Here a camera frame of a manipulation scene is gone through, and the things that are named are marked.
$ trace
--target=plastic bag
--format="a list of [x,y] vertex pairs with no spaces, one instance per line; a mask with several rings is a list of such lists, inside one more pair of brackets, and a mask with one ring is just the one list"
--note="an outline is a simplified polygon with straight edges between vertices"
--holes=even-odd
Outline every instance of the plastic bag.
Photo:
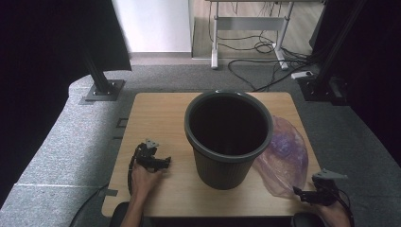
[[273,116],[273,136],[269,146],[253,162],[273,196],[289,198],[292,186],[304,188],[307,151],[302,135],[286,119]]

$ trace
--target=desk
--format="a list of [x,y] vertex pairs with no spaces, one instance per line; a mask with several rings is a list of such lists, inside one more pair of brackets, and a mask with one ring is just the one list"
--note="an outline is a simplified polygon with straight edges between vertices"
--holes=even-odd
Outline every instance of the desk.
[[[277,37],[277,44],[273,44],[274,52],[277,60],[280,61],[280,66],[283,70],[288,69],[285,62],[283,51],[281,49],[284,36],[286,35],[290,15],[294,2],[317,2],[318,0],[280,0],[278,2],[289,2],[286,16],[280,17],[219,17],[218,16],[218,3],[219,2],[233,2],[230,0],[206,0],[216,2],[215,11],[215,27],[213,32],[212,43],[212,68],[218,69],[218,31],[219,30],[276,30],[279,31]],[[262,0],[239,0],[236,2],[266,2]]]
[[[307,205],[272,196],[257,171],[251,167],[244,182],[231,190],[216,190],[198,176],[192,147],[185,137],[183,117],[186,107],[199,93],[138,94],[133,102],[128,125],[115,162],[109,189],[117,195],[107,196],[102,213],[113,214],[115,207],[130,199],[127,172],[135,148],[146,138],[160,144],[157,158],[172,157],[168,173],[148,198],[144,215],[148,217],[245,217],[291,216]],[[307,181],[320,167],[307,139],[305,129],[287,93],[250,93],[271,114],[281,116],[304,137],[309,157]],[[305,189],[312,190],[309,183]]]

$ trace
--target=hand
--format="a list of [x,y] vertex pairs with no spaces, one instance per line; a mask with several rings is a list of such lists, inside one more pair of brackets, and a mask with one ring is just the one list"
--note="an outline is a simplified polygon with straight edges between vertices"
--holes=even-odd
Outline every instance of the hand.
[[127,213],[121,223],[122,227],[139,226],[148,193],[160,181],[162,174],[162,171],[151,173],[142,166],[133,164],[132,195]]
[[329,206],[313,204],[330,227],[350,227],[350,221],[342,205],[336,201]]
[[132,170],[132,196],[137,200],[145,200],[148,193],[162,178],[162,171],[148,172],[144,167],[134,163]]

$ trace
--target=black curtain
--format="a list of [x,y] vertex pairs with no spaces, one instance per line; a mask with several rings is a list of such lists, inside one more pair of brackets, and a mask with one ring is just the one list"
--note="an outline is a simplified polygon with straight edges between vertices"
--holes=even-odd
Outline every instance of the black curtain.
[[101,71],[131,70],[111,0],[0,2],[0,202],[41,146],[68,98],[89,75],[86,49]]
[[401,165],[401,2],[329,0],[315,34],[314,52],[327,46],[335,35],[336,23],[354,3],[362,2],[362,10],[328,65],[327,76],[346,81],[348,104]]

